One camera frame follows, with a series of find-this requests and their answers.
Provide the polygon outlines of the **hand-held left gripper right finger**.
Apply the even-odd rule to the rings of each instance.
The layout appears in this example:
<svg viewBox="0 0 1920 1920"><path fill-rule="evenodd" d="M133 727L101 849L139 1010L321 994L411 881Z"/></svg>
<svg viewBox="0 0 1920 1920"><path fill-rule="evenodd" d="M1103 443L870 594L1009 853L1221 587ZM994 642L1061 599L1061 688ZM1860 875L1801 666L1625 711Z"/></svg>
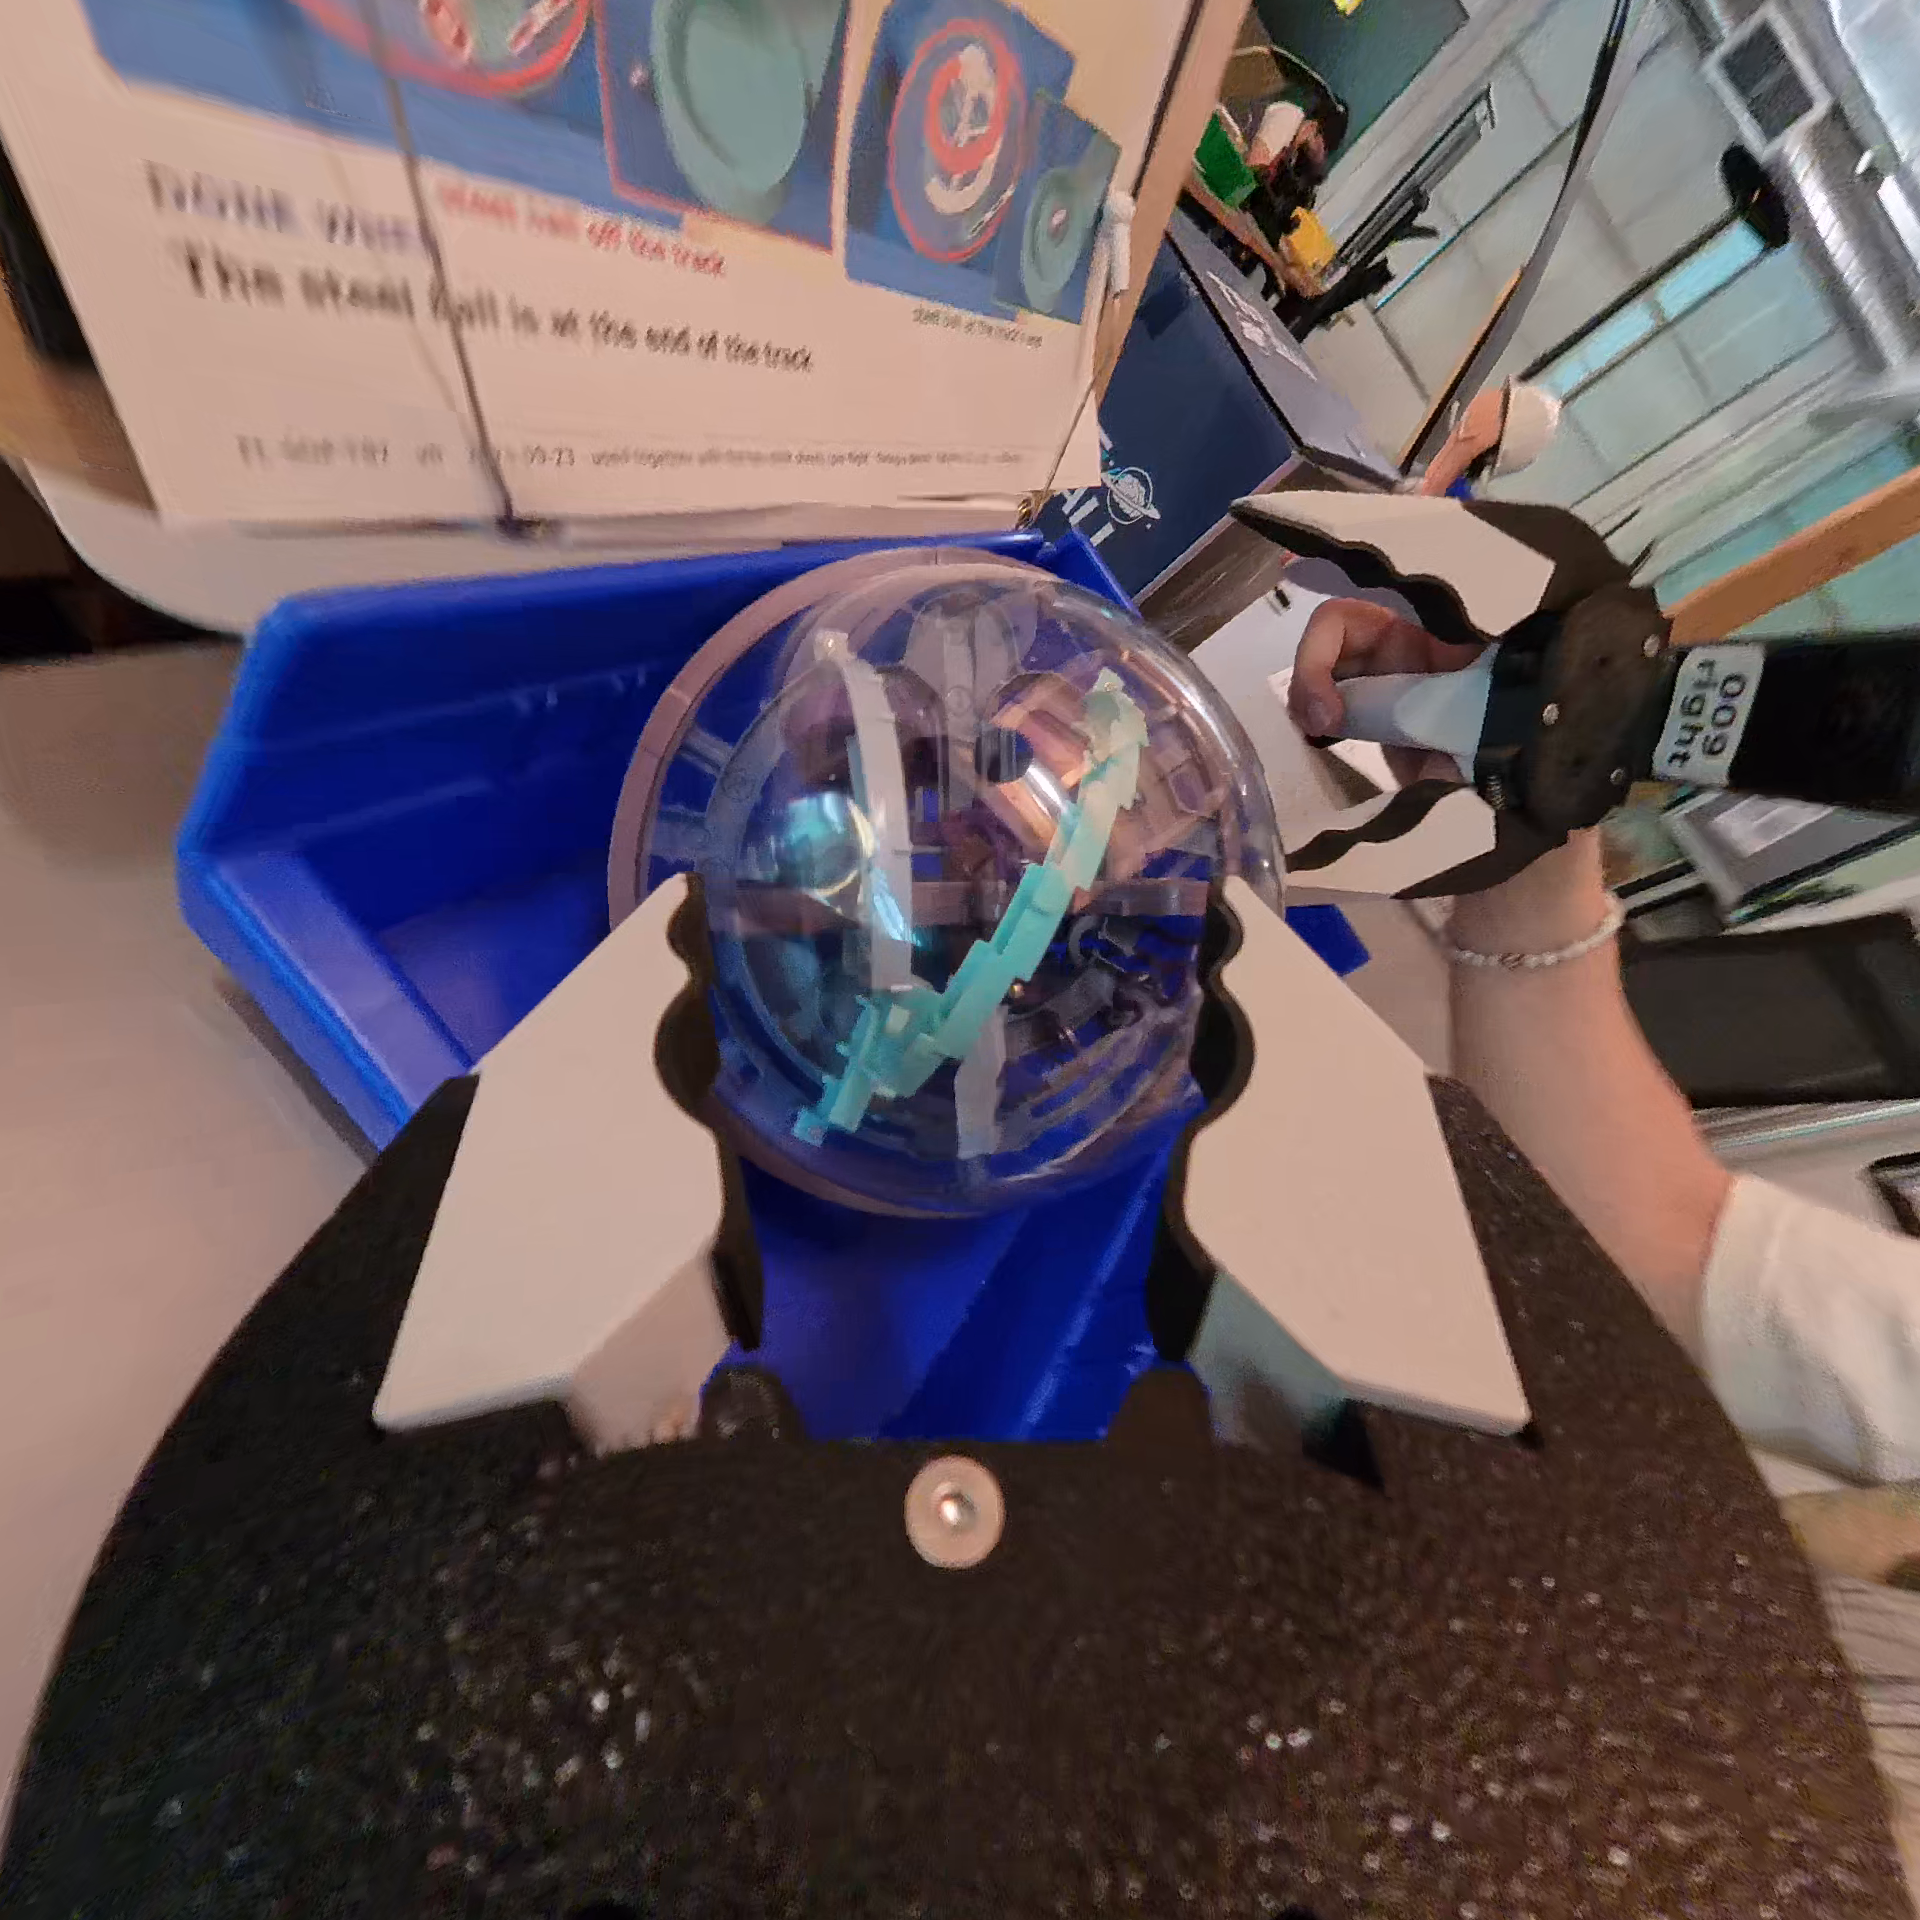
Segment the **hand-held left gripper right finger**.
<svg viewBox="0 0 1920 1920"><path fill-rule="evenodd" d="M1333 1451L1370 1409L1492 1439L1529 1401L1422 1058L1258 896L1213 896L1151 1337L1213 1440Z"/></svg>

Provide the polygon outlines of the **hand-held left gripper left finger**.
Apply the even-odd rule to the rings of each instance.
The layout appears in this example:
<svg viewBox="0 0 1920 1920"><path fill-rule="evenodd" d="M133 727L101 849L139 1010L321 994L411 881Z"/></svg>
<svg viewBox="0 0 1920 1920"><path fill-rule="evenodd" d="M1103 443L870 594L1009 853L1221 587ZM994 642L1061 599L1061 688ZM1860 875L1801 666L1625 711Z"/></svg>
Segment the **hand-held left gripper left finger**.
<svg viewBox="0 0 1920 1920"><path fill-rule="evenodd" d="M385 1434L535 1404L601 1455L697 1432L763 1306L710 980L703 889L671 877L483 1060L375 1395Z"/></svg>

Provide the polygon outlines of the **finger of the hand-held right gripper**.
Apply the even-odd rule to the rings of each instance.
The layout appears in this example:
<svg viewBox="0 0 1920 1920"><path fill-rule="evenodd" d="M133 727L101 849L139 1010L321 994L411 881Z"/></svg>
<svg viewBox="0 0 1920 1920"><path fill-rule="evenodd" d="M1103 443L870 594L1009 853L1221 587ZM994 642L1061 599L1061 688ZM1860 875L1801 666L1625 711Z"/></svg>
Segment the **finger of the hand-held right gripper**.
<svg viewBox="0 0 1920 1920"><path fill-rule="evenodd" d="M1578 828L1495 805L1474 784L1422 780L1370 801L1282 809L1287 884L1313 896L1453 899L1525 874Z"/></svg>
<svg viewBox="0 0 1920 1920"><path fill-rule="evenodd" d="M1501 640L1562 617L1628 567L1570 511L1500 498L1290 489L1243 497L1231 516L1294 557L1394 592L1444 642Z"/></svg>

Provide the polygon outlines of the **blue plastic bin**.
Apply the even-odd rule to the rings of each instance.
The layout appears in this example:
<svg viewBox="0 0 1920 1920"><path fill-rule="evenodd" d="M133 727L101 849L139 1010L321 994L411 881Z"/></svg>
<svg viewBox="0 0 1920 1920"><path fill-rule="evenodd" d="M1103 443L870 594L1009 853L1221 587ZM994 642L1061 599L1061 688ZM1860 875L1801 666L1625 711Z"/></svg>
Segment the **blue plastic bin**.
<svg viewBox="0 0 1920 1920"><path fill-rule="evenodd" d="M1090 554L982 546L1121 597ZM607 851L646 715L707 639L805 569L893 546L330 592L277 608L179 844L191 930L375 1144L607 936ZM759 1345L815 1436L1107 1434L1204 1405L1156 1354L1151 1251L1190 1103L1090 1183L985 1217L886 1217L740 1160Z"/></svg>

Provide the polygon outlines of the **clear maze ball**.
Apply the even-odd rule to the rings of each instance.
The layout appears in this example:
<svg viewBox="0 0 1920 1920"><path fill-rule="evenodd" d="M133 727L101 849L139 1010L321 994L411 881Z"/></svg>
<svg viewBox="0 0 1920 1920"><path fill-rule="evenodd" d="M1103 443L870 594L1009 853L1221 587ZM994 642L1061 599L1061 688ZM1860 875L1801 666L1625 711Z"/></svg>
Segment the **clear maze ball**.
<svg viewBox="0 0 1920 1920"><path fill-rule="evenodd" d="M1209 911L1284 901L1255 751L1121 597L982 546L810 567L646 715L607 923L702 889L716 1119L851 1209L985 1217L1193 1100Z"/></svg>

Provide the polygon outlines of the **person's right forearm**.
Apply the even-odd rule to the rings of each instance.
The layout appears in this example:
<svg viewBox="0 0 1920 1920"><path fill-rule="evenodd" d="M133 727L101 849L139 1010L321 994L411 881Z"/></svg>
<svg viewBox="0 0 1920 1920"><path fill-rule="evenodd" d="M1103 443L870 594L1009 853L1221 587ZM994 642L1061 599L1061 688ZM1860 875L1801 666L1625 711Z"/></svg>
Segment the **person's right forearm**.
<svg viewBox="0 0 1920 1920"><path fill-rule="evenodd" d="M1916 1483L1916 1239L1721 1167L1628 1008L1618 961L1567 988L1470 984L1457 1077L1762 1451Z"/></svg>

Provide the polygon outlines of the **person's right hand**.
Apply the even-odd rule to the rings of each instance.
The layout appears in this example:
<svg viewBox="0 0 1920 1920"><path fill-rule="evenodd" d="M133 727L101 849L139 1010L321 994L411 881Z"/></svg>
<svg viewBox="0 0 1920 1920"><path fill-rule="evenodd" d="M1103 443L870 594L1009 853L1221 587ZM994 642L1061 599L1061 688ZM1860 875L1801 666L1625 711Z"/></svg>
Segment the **person's right hand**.
<svg viewBox="0 0 1920 1920"><path fill-rule="evenodd" d="M1329 599L1302 628L1287 682L1287 715L1313 738L1346 736L1350 682L1426 680L1477 659L1478 647L1443 642L1385 608ZM1601 831L1589 828L1522 875L1457 896L1446 946L1470 984L1507 976L1529 988L1567 988L1594 964L1617 962L1620 919L1602 869Z"/></svg>

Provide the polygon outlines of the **dark blue toy box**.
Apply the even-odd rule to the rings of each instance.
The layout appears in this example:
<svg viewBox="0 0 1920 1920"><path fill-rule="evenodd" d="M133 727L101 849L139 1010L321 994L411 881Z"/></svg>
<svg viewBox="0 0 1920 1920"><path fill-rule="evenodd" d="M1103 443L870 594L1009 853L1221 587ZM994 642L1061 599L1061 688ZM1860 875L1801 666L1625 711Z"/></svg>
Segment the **dark blue toy box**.
<svg viewBox="0 0 1920 1920"><path fill-rule="evenodd" d="M1313 368L1195 219L1167 219L1098 407L1099 475L1041 512L1137 608L1235 528L1231 504L1275 489L1394 489L1353 404Z"/></svg>

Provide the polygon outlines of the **wooden slat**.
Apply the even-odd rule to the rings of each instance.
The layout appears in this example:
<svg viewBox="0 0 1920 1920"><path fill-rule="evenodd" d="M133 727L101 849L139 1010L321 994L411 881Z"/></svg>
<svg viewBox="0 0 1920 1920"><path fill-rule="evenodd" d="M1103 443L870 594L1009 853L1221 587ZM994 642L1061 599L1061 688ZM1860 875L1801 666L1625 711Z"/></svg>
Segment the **wooden slat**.
<svg viewBox="0 0 1920 1920"><path fill-rule="evenodd" d="M1846 504L1668 608L1670 642L1723 640L1918 537L1918 468Z"/></svg>

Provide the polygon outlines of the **black curved band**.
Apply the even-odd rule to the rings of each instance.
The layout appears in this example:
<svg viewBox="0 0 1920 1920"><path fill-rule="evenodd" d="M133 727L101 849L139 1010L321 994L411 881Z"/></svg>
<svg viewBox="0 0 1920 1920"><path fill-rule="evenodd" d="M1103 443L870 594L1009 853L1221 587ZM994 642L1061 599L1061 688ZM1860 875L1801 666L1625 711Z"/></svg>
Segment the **black curved band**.
<svg viewBox="0 0 1920 1920"><path fill-rule="evenodd" d="M1531 299L1539 296L1547 274L1551 255L1572 219L1578 196L1589 180L1601 144L1617 122L1628 82L1633 81L1635 57L1629 49L1638 31L1641 15L1641 2L1611 4L1591 68L1581 114L1572 129L1567 165L1557 186L1551 205L1519 268L1501 289L1501 296L1495 299L1489 317L1477 327L1470 348L1460 354L1453 372L1430 399L1422 421L1407 436L1398 457L1398 471L1404 475L1413 475L1415 468L1423 467L1433 457L1441 442L1457 424L1458 411L1468 401L1474 401L1486 388L1498 370L1498 364L1505 360L1507 348L1519 331Z"/></svg>

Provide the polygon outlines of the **illustrated instruction sheet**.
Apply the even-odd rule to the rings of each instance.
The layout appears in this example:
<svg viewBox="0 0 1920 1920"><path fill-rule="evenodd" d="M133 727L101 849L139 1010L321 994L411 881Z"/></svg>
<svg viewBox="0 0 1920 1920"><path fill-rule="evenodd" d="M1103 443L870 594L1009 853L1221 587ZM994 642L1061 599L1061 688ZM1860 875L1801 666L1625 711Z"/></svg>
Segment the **illustrated instruction sheet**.
<svg viewBox="0 0 1920 1920"><path fill-rule="evenodd" d="M380 4L537 521L1009 507L1183 4ZM357 4L5 4L27 189L155 514L484 523Z"/></svg>

